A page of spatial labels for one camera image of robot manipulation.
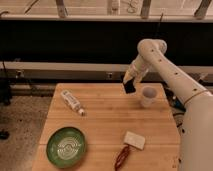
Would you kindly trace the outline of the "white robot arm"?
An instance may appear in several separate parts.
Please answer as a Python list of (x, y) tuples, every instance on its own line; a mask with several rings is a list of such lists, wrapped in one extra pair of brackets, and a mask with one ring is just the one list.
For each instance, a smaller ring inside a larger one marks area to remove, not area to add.
[(213, 171), (213, 93), (165, 57), (162, 39), (142, 39), (123, 78), (126, 93), (153, 67), (185, 107), (178, 171)]

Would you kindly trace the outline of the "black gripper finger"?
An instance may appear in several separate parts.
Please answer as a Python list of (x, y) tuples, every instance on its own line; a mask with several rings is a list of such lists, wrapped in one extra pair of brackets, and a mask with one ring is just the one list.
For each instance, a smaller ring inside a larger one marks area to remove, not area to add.
[(138, 79), (136, 79), (136, 78), (135, 78), (135, 79), (131, 79), (131, 80), (130, 80), (130, 85), (131, 85), (132, 87), (136, 87), (136, 85), (139, 84), (139, 82), (140, 82), (140, 81), (139, 81)]

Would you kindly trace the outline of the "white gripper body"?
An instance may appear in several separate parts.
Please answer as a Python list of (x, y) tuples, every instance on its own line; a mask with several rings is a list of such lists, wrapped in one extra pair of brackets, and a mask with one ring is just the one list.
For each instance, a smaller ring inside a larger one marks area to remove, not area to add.
[(146, 76), (149, 70), (149, 64), (141, 57), (136, 57), (129, 65), (124, 78), (123, 83), (126, 84), (131, 79), (138, 79), (140, 82)]

